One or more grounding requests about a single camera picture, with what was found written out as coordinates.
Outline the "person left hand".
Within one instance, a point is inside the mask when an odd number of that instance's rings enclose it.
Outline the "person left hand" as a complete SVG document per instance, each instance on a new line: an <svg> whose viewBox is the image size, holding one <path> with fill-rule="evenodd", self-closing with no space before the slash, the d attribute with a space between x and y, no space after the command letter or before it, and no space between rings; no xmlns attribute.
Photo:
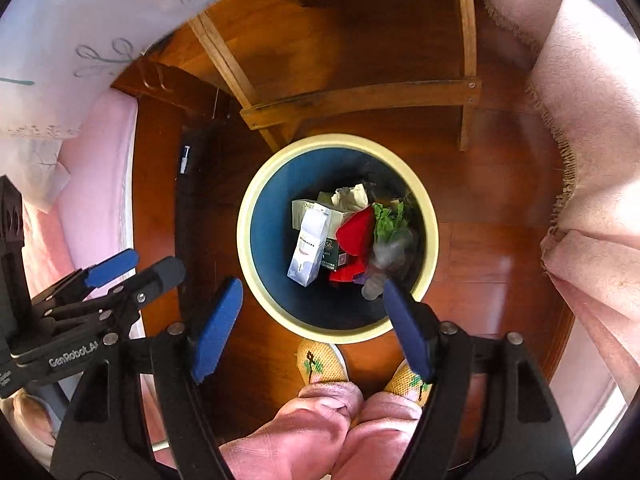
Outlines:
<svg viewBox="0 0 640 480"><path fill-rule="evenodd" d="M50 415L42 403L20 391L13 398L13 407L15 420L31 437L50 448L55 446Z"/></svg>

